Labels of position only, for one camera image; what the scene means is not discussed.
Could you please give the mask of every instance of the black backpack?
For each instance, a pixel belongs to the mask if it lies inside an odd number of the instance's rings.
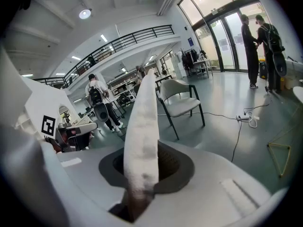
[[[285,48],[282,46],[282,41],[279,34],[274,29],[273,25],[269,24],[269,29],[265,26],[261,26],[262,29],[266,32],[267,42],[264,43],[268,46],[273,54],[282,53]]]
[[[90,96],[90,101],[93,103],[93,105],[102,103],[103,101],[102,94],[95,87],[89,87],[89,96]]]

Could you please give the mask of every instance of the chair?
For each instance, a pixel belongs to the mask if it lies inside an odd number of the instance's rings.
[[[194,89],[196,98],[192,98],[192,88]],[[177,139],[179,140],[179,136],[176,132],[175,126],[172,123],[171,117],[179,117],[187,112],[190,111],[190,116],[193,115],[193,109],[199,106],[201,117],[203,121],[203,126],[205,126],[203,111],[201,107],[201,103],[199,101],[199,96],[194,85],[184,84],[177,82],[173,79],[168,79],[161,83],[161,93],[160,93],[160,102],[163,105],[165,113],[169,119],[170,125],[173,127]],[[189,97],[182,98],[177,102],[174,102],[169,105],[165,105],[164,102],[166,99],[170,98],[171,96],[179,93],[189,92]]]

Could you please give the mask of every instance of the sneaker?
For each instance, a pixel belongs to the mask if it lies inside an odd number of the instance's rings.
[[[250,88],[256,89],[256,88],[258,88],[258,86],[256,86],[255,84],[251,84],[251,85],[250,85]]]
[[[121,129],[123,126],[123,123],[121,122],[120,125],[118,126],[119,129]]]

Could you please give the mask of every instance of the gray floor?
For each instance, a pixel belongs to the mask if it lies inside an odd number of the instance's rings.
[[[210,115],[206,112],[235,117],[235,115],[243,112],[243,108],[270,103],[267,107],[253,110],[254,115],[259,117],[256,129],[249,127],[248,123],[242,123],[239,143],[235,150],[233,162],[258,179],[272,193],[288,186],[295,172],[296,165],[301,159],[301,146],[303,143],[302,107],[292,91],[285,90],[281,95],[275,93],[267,94],[264,89],[265,81],[262,79],[258,79],[258,89],[250,89],[249,80],[245,73],[215,72],[214,77],[210,75],[209,79],[207,76],[197,79],[194,75],[191,78],[184,78],[184,80],[194,84],[197,88],[202,109],[205,112],[206,125],[202,127],[202,119],[199,113],[193,114],[192,117],[183,115],[173,118],[173,123],[180,138],[180,140],[177,140],[167,117],[159,116],[160,139],[207,150],[231,160],[241,123],[236,120]],[[179,95],[170,98],[169,103],[178,98]],[[122,119],[125,125],[127,125],[131,109],[132,107],[126,109],[125,119]],[[158,114],[164,114],[163,107],[159,102]],[[291,155],[285,175],[279,178],[272,157],[267,149],[267,143],[283,128],[278,136],[283,135],[284,132],[287,132],[293,126],[296,126],[296,128],[276,142],[291,145]],[[99,123],[99,127],[101,128],[101,134],[95,133],[95,138],[91,142],[92,148],[123,144],[117,134],[110,132],[105,124]],[[273,150],[281,170],[283,170],[288,151],[287,149],[279,148],[274,148]]]

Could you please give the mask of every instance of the black metal railing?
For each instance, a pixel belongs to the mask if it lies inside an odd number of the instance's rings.
[[[82,59],[62,78],[41,78],[35,80],[52,86],[63,83],[62,87],[67,88],[75,81],[75,79],[80,77],[88,69],[96,65],[98,62],[104,60],[108,56],[111,56],[114,53],[117,53],[125,48],[141,43],[143,41],[173,34],[174,31],[172,30],[171,25],[156,26],[139,30],[134,33],[122,36],[118,39],[115,39],[107,43],[106,45],[103,45],[102,47],[96,49],[95,51],[87,55],[84,59]],[[53,82],[51,84],[49,83],[50,81],[48,81],[49,79],[60,79],[60,83]]]

